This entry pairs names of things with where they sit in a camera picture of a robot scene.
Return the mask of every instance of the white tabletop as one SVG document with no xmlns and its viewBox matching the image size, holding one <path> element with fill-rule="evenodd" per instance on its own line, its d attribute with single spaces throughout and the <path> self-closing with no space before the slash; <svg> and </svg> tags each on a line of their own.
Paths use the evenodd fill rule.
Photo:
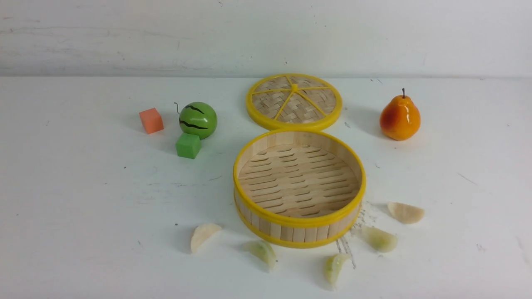
<svg viewBox="0 0 532 299">
<path fill-rule="evenodd" d="M 399 243 L 273 246 L 267 273 L 240 250 L 258 238 L 232 199 L 238 152 L 266 132 L 244 108 L 257 79 L 0 77 L 0 297 L 531 298 L 532 80 L 327 80 L 345 108 L 325 132 L 367 173 L 358 222 Z M 403 87 L 422 124 L 395 142 L 378 118 Z M 194 101 L 219 123 L 190 160 L 176 155 L 174 102 Z M 153 107 L 165 129 L 147 135 L 138 112 Z M 426 216 L 403 225 L 388 201 Z M 191 255 L 207 222 L 224 230 Z M 332 292 L 323 259 L 338 247 L 356 269 Z"/>
</svg>

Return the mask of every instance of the bamboo steamer lid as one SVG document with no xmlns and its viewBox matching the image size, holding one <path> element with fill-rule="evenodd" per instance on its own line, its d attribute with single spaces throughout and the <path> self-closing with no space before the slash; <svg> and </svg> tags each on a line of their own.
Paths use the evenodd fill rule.
<svg viewBox="0 0 532 299">
<path fill-rule="evenodd" d="M 305 74 L 288 73 L 257 82 L 246 96 L 250 117 L 268 130 L 321 131 L 340 116 L 342 98 L 328 82 Z"/>
</svg>

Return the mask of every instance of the bamboo steamer basket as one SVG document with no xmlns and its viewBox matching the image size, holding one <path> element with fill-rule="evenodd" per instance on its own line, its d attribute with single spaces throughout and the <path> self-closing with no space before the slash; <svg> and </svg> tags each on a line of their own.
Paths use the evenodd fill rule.
<svg viewBox="0 0 532 299">
<path fill-rule="evenodd" d="M 278 74 L 253 85 L 246 96 L 246 109 L 257 124 L 268 130 L 321 131 L 340 117 L 342 97 L 320 78 Z"/>
<path fill-rule="evenodd" d="M 359 157 L 341 140 L 308 128 L 267 132 L 249 142 L 233 168 L 244 224 L 280 246 L 334 242 L 355 223 L 365 192 Z"/>
</svg>

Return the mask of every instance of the white wall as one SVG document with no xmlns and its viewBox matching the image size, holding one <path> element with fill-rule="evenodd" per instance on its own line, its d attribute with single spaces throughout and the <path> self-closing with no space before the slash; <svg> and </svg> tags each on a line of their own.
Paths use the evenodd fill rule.
<svg viewBox="0 0 532 299">
<path fill-rule="evenodd" d="M 532 77 L 530 0 L 0 0 L 0 74 Z"/>
</svg>

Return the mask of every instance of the green ball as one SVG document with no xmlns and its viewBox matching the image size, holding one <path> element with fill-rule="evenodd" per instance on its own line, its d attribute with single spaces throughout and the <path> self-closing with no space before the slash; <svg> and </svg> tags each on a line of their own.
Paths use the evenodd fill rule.
<svg viewBox="0 0 532 299">
<path fill-rule="evenodd" d="M 200 139 L 214 133 L 218 125 L 216 112 L 209 105 L 193 102 L 186 105 L 179 115 L 179 126 L 187 134 L 198 135 Z"/>
</svg>

